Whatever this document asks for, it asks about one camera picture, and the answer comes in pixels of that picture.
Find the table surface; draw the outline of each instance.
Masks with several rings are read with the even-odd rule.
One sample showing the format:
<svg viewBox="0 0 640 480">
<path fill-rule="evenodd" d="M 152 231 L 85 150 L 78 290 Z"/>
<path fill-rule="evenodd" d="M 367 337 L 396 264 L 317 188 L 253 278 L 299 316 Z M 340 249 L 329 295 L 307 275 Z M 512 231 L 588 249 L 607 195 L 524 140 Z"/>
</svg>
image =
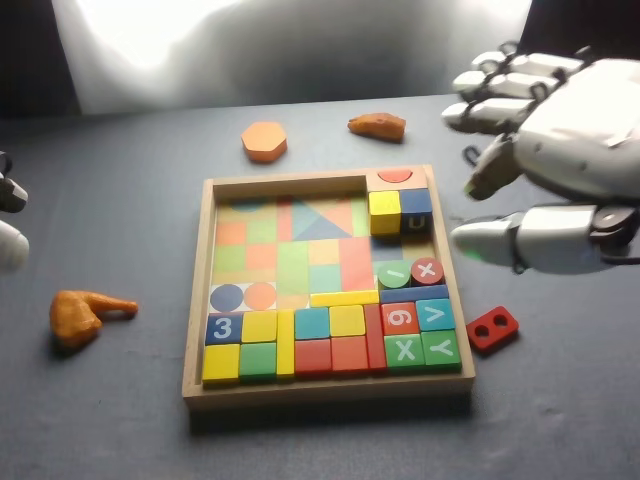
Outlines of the table surface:
<svg viewBox="0 0 640 480">
<path fill-rule="evenodd" d="M 634 268 L 579 277 L 484 265 L 453 251 L 467 322 L 496 305 L 518 341 L 476 357 L 470 398 L 407 399 L 190 416 L 180 382 L 206 178 L 432 164 L 447 228 L 553 196 L 519 179 L 475 203 L 460 152 L 488 137 L 448 131 L 453 96 L 205 109 L 0 124 L 29 192 L 2 215 L 31 242 L 0 278 L 0 468 L 6 479 L 483 478 L 640 476 L 640 295 Z M 351 135 L 388 111 L 402 145 Z M 281 122 L 289 151 L 250 164 L 240 134 Z M 77 355 L 52 348 L 60 289 L 135 299 Z"/>
</svg>

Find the white robotic hand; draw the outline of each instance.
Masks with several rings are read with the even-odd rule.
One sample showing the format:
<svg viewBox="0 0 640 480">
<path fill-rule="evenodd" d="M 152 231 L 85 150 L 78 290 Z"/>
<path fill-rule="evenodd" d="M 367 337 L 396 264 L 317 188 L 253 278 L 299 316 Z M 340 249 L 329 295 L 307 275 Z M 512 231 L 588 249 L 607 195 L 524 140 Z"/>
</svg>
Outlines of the white robotic hand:
<svg viewBox="0 0 640 480">
<path fill-rule="evenodd" d="M 537 206 L 478 219 L 452 232 L 470 256 L 521 273 L 585 273 L 638 264 L 628 244 L 639 226 L 640 62 L 518 55 L 507 43 L 480 55 L 453 82 L 464 103 L 442 116 L 455 130 L 498 135 L 482 153 L 465 191 L 482 200 L 521 173 L 570 200 L 593 205 Z"/>
<path fill-rule="evenodd" d="M 7 178 L 13 165 L 11 158 L 4 152 L 0 152 L 0 157 L 5 160 L 5 167 L 0 171 L 0 211 L 16 213 L 27 204 L 27 192 Z M 14 272 L 28 256 L 29 241 L 26 237 L 0 220 L 0 274 Z"/>
</svg>

